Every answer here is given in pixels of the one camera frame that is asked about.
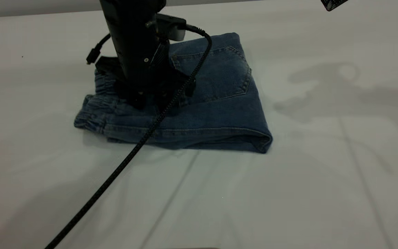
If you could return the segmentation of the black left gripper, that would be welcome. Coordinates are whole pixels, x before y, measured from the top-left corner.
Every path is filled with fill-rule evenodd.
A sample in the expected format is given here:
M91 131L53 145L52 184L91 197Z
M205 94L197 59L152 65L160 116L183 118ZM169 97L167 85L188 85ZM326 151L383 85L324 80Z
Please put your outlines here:
M169 57L149 61L149 67L131 71L126 76L116 57L101 57L95 63L96 93L116 96L136 109L146 107L147 98L154 98L160 112L177 106L174 95L192 97L196 89L196 68L186 74L177 69Z

